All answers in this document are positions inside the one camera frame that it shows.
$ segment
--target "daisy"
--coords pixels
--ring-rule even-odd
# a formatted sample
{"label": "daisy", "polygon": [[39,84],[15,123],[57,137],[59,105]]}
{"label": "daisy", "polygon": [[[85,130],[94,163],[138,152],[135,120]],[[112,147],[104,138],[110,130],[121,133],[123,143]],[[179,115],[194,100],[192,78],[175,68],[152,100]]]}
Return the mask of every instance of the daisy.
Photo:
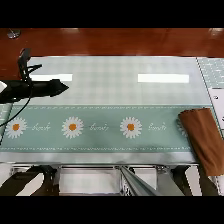
{"label": "daisy", "polygon": [[10,121],[6,127],[6,135],[8,138],[17,138],[23,134],[27,128],[25,119],[22,118],[15,118]]}
{"label": "daisy", "polygon": [[135,138],[135,136],[141,134],[140,131],[142,130],[140,121],[134,117],[126,117],[126,119],[123,119],[120,127],[120,131],[123,131],[123,135],[126,135],[126,138]]}
{"label": "daisy", "polygon": [[66,138],[70,137],[71,139],[82,134],[83,126],[83,121],[78,117],[69,117],[69,119],[63,122],[62,131]]}
{"label": "daisy", "polygon": [[183,125],[181,124],[181,121],[180,119],[177,119],[177,128],[178,130],[180,131],[180,133],[184,136],[184,137],[187,137],[187,132],[185,131]]}

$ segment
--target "folded cloth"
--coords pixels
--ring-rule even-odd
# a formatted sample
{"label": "folded cloth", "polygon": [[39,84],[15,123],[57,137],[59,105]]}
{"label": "folded cloth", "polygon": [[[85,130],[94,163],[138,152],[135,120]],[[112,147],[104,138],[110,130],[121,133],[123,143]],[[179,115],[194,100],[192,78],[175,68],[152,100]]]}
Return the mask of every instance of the folded cloth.
{"label": "folded cloth", "polygon": [[207,176],[224,174],[224,141],[209,108],[179,114],[192,147]]}

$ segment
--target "black cable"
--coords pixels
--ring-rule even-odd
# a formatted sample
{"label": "black cable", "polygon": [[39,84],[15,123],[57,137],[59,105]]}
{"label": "black cable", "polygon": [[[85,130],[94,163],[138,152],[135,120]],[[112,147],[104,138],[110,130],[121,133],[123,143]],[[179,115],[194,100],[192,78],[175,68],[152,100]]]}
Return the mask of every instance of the black cable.
{"label": "black cable", "polygon": [[30,102],[31,98],[32,98],[32,95],[33,95],[33,87],[31,87],[31,90],[30,90],[30,96],[29,96],[29,99],[27,100],[26,104],[22,107],[22,109],[20,109],[20,111],[18,113],[16,113],[12,118],[10,118],[9,120],[7,120],[6,122],[0,124],[0,127],[8,124],[10,121],[12,121],[15,117],[17,117],[24,109],[25,107],[28,105],[28,103]]}

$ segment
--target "reddish brown wooden surface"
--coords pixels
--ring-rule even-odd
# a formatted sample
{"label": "reddish brown wooden surface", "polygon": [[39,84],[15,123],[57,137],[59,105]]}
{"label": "reddish brown wooden surface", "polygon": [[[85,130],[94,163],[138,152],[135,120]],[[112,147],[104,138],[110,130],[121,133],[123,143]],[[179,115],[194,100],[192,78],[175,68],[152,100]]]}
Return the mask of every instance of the reddish brown wooden surface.
{"label": "reddish brown wooden surface", "polygon": [[17,79],[22,48],[31,56],[167,55],[224,57],[224,29],[22,28],[18,39],[0,29],[0,79]]}

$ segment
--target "daisy center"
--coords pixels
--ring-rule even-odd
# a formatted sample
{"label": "daisy center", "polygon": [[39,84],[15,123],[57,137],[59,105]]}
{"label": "daisy center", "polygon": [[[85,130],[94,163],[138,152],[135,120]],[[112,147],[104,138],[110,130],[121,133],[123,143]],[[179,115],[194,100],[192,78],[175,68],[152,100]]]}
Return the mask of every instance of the daisy center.
{"label": "daisy center", "polygon": [[13,131],[18,131],[19,130],[19,124],[14,124],[12,126]]}
{"label": "daisy center", "polygon": [[128,130],[129,131],[134,131],[134,129],[135,129],[134,124],[128,124]]}
{"label": "daisy center", "polygon": [[76,124],[70,124],[70,125],[69,125],[69,129],[70,129],[71,131],[74,131],[74,130],[76,129]]}

